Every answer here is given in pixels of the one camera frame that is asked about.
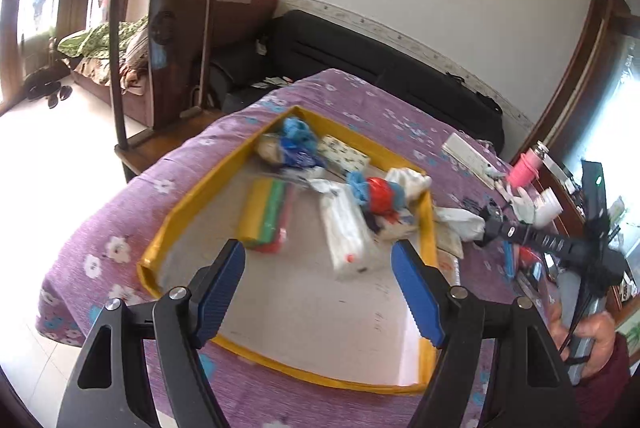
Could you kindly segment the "maroon sleeve right forearm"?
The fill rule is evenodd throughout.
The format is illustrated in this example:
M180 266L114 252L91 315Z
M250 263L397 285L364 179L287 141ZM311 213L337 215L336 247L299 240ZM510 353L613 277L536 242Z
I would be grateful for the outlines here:
M628 363L626 338L616 333L608 363L574 387L581 427L597 427L612 413L631 378Z

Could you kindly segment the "bare right hand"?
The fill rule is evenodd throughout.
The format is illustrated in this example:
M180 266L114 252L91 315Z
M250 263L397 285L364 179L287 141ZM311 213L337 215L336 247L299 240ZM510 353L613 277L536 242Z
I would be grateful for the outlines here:
M559 301L555 301L550 306L548 320L549 333L556 348L560 350L561 359L566 360L570 352L567 348L562 349L561 346L568 335L568 330L562 323L562 308ZM578 323L574 334L593 341L590 358L582 368L582 379L590 378L608 364L614 352L616 339L614 319L608 311L590 315Z

